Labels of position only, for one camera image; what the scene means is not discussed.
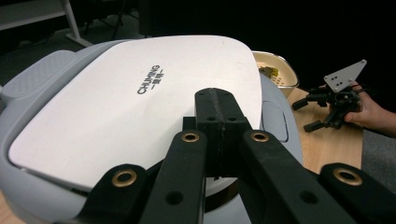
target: brass insert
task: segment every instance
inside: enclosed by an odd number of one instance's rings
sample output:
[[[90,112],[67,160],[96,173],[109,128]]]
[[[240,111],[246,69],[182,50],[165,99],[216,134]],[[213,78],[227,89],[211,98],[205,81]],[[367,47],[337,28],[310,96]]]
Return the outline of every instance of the brass insert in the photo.
[[[252,133],[250,137],[256,142],[266,142],[270,139],[266,133]]]
[[[120,170],[113,176],[111,182],[118,188],[132,185],[137,179],[137,174],[133,170]]]
[[[199,135],[196,133],[185,133],[181,136],[185,142],[196,142],[199,140]]]
[[[332,173],[339,181],[351,186],[359,186],[363,183],[358,174],[345,168],[336,168]]]

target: wooden table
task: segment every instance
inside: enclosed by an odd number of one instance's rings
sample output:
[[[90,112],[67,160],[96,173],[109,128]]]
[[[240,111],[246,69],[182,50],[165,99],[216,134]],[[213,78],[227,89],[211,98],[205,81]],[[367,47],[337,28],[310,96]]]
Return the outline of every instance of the wooden table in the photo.
[[[291,104],[305,98],[306,91],[294,89],[288,101]],[[315,102],[293,111],[303,149],[304,167],[319,173],[320,168],[328,163],[342,162],[361,168],[361,150],[363,129],[354,125],[344,125],[340,130],[322,128],[306,133],[304,125],[316,120],[324,120],[329,114],[327,107],[320,107]],[[15,217],[0,193],[0,223],[23,223]]]

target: human hand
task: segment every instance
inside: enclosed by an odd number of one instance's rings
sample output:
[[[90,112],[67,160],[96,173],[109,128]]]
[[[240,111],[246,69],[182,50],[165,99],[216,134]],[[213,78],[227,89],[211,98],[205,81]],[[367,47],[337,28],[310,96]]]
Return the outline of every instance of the human hand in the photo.
[[[361,90],[358,82],[354,81],[351,86],[354,91],[360,91],[360,108],[359,111],[347,113],[344,121],[396,137],[396,114],[382,108],[367,92]]]

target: white appliance lid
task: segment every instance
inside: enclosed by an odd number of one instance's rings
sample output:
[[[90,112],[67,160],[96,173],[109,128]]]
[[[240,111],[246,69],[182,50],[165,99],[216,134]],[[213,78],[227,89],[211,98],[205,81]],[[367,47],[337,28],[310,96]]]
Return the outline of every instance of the white appliance lid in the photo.
[[[194,94],[231,92],[254,129],[262,89],[251,50],[222,36],[186,35],[120,43],[81,71],[10,147],[15,165],[58,184],[90,190],[106,171],[164,159]]]

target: brand logo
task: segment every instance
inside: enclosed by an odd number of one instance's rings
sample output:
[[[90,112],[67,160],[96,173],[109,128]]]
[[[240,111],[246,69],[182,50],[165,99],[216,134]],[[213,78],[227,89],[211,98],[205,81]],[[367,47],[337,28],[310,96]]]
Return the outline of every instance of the brand logo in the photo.
[[[160,70],[159,65],[152,66],[139,90],[137,90],[137,94],[144,94],[148,90],[153,90],[156,85],[160,85],[163,75],[163,69]]]

